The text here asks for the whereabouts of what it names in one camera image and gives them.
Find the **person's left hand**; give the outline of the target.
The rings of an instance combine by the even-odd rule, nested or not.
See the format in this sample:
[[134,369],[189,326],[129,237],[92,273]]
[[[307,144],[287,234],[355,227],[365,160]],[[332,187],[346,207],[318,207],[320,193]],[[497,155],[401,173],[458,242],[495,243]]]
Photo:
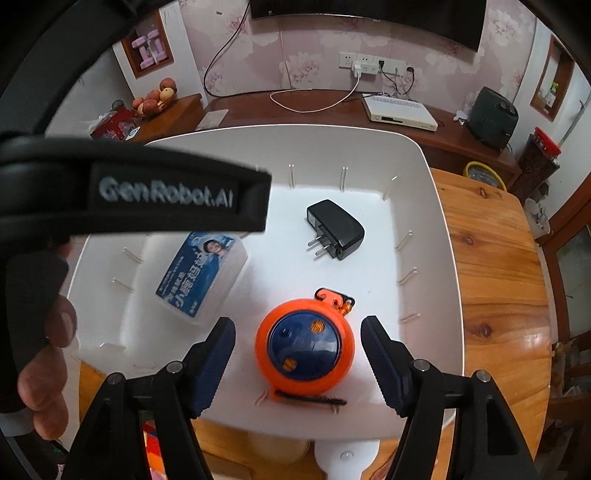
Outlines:
[[44,440],[58,439],[68,424],[63,396],[67,367],[63,349],[75,336],[77,316],[70,301],[59,295],[45,321],[48,344],[23,368],[18,377],[18,393],[32,411],[35,431]]

